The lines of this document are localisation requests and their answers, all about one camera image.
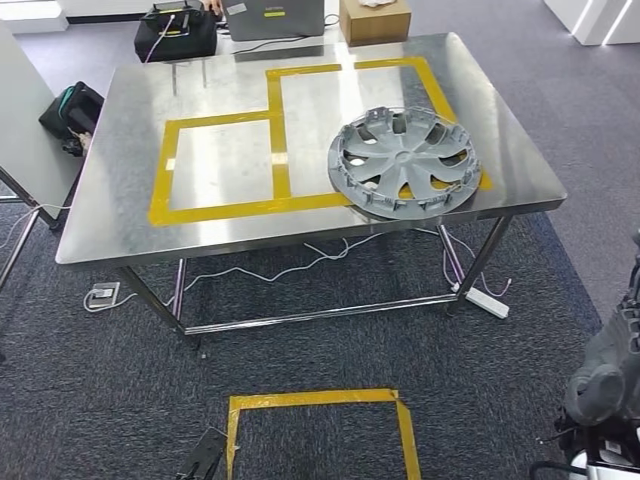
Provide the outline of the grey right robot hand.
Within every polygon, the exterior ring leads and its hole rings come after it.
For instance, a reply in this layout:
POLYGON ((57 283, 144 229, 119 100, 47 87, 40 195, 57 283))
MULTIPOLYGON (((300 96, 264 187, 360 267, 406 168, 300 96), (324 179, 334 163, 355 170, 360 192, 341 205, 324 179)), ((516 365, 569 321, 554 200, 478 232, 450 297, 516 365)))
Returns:
POLYGON ((639 419, 639 255, 627 290, 612 316, 592 337, 582 365, 568 383, 564 408, 583 426, 609 418, 639 419))

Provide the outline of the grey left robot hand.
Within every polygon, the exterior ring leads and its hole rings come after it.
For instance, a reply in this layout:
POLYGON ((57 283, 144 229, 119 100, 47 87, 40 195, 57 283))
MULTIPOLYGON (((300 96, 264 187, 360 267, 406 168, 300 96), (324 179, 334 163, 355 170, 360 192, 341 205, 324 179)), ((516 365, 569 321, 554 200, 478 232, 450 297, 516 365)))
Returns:
POLYGON ((217 470, 227 444, 227 435, 210 427, 207 429, 176 473, 176 480, 211 480, 217 470))

